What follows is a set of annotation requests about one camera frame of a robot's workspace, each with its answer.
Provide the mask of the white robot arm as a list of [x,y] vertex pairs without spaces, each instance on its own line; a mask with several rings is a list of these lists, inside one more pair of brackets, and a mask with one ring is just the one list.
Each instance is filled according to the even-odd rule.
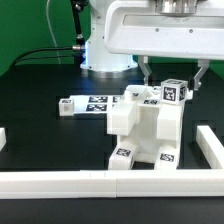
[[145,57],[196,59],[197,90],[212,60],[224,61],[224,0],[90,0],[91,35],[84,69],[150,73]]

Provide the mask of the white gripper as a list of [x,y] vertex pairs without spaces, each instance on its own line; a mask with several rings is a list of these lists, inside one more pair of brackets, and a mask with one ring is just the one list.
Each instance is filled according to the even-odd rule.
[[149,57],[200,59],[189,81],[198,91],[209,60],[224,60],[224,0],[116,0],[107,11],[104,41],[111,53],[143,55],[138,65],[149,85]]

